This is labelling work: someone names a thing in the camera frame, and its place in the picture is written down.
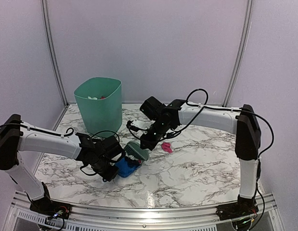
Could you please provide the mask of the blue plastic dustpan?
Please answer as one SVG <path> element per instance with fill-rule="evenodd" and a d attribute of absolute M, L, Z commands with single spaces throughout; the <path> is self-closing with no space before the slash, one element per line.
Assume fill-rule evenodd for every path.
<path fill-rule="evenodd" d="M 128 176 L 130 176 L 132 173 L 134 173 L 139 167 L 130 167 L 129 166 L 129 160 L 131 158 L 129 157 L 124 157 L 123 159 L 121 159 L 119 162 L 115 163 L 114 166 L 119 168 L 119 172 L 117 174 L 117 176 L 120 176 L 122 178 L 126 178 Z"/>

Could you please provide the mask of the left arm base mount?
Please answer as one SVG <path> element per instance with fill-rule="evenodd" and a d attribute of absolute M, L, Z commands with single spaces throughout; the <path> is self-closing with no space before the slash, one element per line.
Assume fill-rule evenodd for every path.
<path fill-rule="evenodd" d="M 44 189 L 44 196 L 38 200 L 32 200 L 28 195 L 31 203 L 30 210 L 47 215 L 50 218 L 63 218 L 68 219 L 71 213 L 72 205 L 64 202 L 52 200 L 47 186 L 42 182 Z"/>

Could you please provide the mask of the aluminium front frame rail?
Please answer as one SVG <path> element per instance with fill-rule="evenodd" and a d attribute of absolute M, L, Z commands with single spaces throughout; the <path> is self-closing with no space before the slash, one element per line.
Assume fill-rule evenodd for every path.
<path fill-rule="evenodd" d="M 72 204 L 69 218 L 48 219 L 29 209 L 26 201 L 13 202 L 5 231 L 279 231 L 273 206 L 264 212 L 221 220 L 214 207 L 112 208 Z"/>

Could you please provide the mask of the paper scraps inside bin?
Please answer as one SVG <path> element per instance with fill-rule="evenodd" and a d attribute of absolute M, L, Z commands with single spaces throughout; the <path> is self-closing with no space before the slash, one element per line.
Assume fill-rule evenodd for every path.
<path fill-rule="evenodd" d="M 104 97 L 104 96 L 101 96 L 101 97 L 91 97 L 91 96 L 88 96 L 87 97 L 89 100 L 104 100 L 104 99 L 106 99 L 106 97 Z"/>

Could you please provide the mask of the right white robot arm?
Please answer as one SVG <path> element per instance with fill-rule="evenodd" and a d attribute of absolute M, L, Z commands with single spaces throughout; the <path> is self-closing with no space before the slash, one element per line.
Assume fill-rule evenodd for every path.
<path fill-rule="evenodd" d="M 144 127 L 141 148 L 153 150 L 168 131 L 183 125 L 202 126 L 231 133 L 235 138 L 235 154 L 240 163 L 241 186 L 238 202 L 233 205 L 235 214 L 242 216 L 252 208 L 257 190 L 257 170 L 261 130 L 253 108 L 207 106 L 187 100 L 173 100 L 168 105 L 151 96 L 140 106 L 140 111 L 153 123 Z"/>

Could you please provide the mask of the teal hand brush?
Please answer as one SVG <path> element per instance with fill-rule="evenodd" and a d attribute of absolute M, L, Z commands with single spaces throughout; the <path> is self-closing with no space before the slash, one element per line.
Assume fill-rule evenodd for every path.
<path fill-rule="evenodd" d="M 141 161 L 149 160 L 149 153 L 147 150 L 144 150 L 140 147 L 140 144 L 136 141 L 129 141 L 124 147 L 126 154 L 129 157 L 133 157 L 134 159 Z"/>

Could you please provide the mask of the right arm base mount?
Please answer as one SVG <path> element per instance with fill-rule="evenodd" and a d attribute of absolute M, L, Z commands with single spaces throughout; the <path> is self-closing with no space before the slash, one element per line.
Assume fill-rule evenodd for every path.
<path fill-rule="evenodd" d="M 258 213 L 255 198 L 246 199 L 238 196 L 237 201 L 217 206 L 216 215 L 220 220 L 234 219 Z"/>

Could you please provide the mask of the black and pink paper scrap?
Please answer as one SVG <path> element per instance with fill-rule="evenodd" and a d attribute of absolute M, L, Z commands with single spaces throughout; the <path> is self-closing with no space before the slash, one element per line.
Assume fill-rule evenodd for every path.
<path fill-rule="evenodd" d="M 130 167 L 139 167 L 142 165 L 142 161 L 141 160 L 129 160 L 129 166 Z"/>

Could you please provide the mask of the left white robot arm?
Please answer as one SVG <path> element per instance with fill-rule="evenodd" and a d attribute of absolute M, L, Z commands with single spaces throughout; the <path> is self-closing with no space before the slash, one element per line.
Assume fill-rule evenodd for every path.
<path fill-rule="evenodd" d="M 8 173 L 25 191 L 31 203 L 45 214 L 55 211 L 55 202 L 51 200 L 45 184 L 25 166 L 19 154 L 23 151 L 56 154 L 80 161 L 106 182 L 118 174 L 115 163 L 126 155 L 115 136 L 94 139 L 74 132 L 72 128 L 66 133 L 57 133 L 24 122 L 18 114 L 11 115 L 0 125 L 0 170 Z"/>

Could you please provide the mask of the teal plastic waste bin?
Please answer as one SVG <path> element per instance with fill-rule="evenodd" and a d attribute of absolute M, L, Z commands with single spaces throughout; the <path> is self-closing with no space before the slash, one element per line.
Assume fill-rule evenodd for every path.
<path fill-rule="evenodd" d="M 89 100 L 87 97 L 104 100 Z M 87 133 L 107 138 L 122 125 L 122 83 L 118 79 L 93 77 L 74 91 Z"/>

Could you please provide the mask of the pink paper scrap centre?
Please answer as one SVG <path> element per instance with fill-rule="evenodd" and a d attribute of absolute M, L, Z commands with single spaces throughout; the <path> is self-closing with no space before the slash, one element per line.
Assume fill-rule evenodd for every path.
<path fill-rule="evenodd" d="M 161 144 L 162 150 L 167 153 L 173 153 L 173 150 L 171 148 L 171 144 L 169 142 L 163 142 Z"/>

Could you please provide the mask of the left aluminium corner post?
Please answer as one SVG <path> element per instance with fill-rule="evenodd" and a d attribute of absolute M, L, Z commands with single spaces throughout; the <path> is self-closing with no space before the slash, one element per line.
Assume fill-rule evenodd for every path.
<path fill-rule="evenodd" d="M 59 70 L 59 65 L 57 62 L 55 48 L 54 48 L 54 42 L 53 42 L 53 38 L 52 38 L 48 1 L 41 0 L 40 2 L 41 2 L 42 18 L 43 18 L 43 22 L 44 22 L 44 29 L 45 29 L 45 34 L 46 34 L 46 41 L 47 41 L 47 46 L 48 46 L 48 50 L 49 50 L 49 54 L 50 54 L 50 60 L 51 60 L 51 64 L 52 64 L 52 68 L 53 68 L 53 72 L 54 72 L 55 81 L 57 84 L 57 88 L 59 91 L 61 101 L 62 101 L 64 107 L 68 107 L 69 103 L 68 103 L 67 96 L 66 96 L 66 93 L 64 90 L 63 80 L 62 80 L 61 73 Z"/>

